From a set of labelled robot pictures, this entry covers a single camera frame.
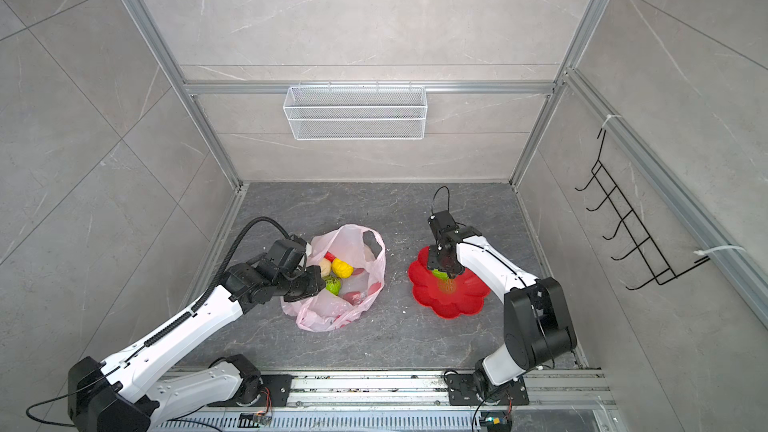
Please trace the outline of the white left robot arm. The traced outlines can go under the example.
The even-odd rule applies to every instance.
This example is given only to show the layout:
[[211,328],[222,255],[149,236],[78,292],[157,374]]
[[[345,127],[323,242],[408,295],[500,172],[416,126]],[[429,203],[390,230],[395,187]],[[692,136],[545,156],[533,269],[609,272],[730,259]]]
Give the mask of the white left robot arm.
[[231,259],[252,227],[277,221],[256,217],[239,232],[203,293],[134,344],[97,361],[87,356],[68,372],[62,395],[78,431],[148,431],[181,420],[208,404],[250,406],[267,397],[259,369],[244,355],[215,360],[174,379],[165,373],[215,332],[274,297],[297,302],[325,288],[321,269],[309,262],[311,245],[279,227],[265,252],[238,264]]

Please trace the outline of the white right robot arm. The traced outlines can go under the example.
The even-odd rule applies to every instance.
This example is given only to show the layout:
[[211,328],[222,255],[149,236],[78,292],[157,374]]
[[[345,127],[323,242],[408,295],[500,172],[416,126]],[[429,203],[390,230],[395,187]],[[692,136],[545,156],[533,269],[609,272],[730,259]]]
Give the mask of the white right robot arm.
[[428,223],[435,244],[429,247],[427,265],[450,279],[473,272],[503,304],[504,344],[473,373],[481,398],[496,401],[526,373],[577,347],[565,293],[556,279],[524,271],[447,210],[432,213]]

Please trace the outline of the green fake kiwi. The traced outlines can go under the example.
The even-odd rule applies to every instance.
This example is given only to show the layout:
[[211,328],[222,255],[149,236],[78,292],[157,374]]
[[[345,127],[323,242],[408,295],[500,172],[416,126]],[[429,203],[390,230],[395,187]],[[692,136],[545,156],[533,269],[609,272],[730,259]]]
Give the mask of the green fake kiwi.
[[436,277],[436,278],[437,278],[437,279],[439,279],[439,280],[449,280],[449,279],[450,279],[450,277],[449,277],[449,275],[448,275],[447,273],[445,273],[445,272],[441,272],[441,271],[439,271],[439,270],[437,270],[437,269],[433,269],[433,270],[431,271],[431,273],[432,273],[432,275],[433,275],[434,277]]

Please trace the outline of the pink plastic bag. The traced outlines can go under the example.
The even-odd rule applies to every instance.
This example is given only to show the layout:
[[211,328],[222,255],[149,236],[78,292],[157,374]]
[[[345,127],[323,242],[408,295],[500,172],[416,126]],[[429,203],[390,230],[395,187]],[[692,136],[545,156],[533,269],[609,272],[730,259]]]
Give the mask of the pink plastic bag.
[[[311,298],[281,302],[283,313],[294,318],[299,329],[308,332],[330,332],[359,319],[385,285],[386,248],[381,235],[371,228],[346,224],[314,237],[310,241],[309,263],[318,265],[322,258],[331,262],[339,258],[355,270],[351,277],[340,279],[342,288],[338,296],[324,289]],[[348,292],[362,292],[365,300],[352,306],[341,298]]]

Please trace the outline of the red flower-shaped bowl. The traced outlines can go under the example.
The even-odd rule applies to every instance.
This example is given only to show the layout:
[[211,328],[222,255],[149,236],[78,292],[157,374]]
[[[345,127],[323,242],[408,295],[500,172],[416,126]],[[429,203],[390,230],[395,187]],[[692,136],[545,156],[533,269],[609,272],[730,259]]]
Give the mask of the red flower-shaped bowl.
[[427,257],[424,247],[408,267],[414,299],[447,320],[480,313],[490,288],[469,269],[455,279],[439,280],[427,268]]

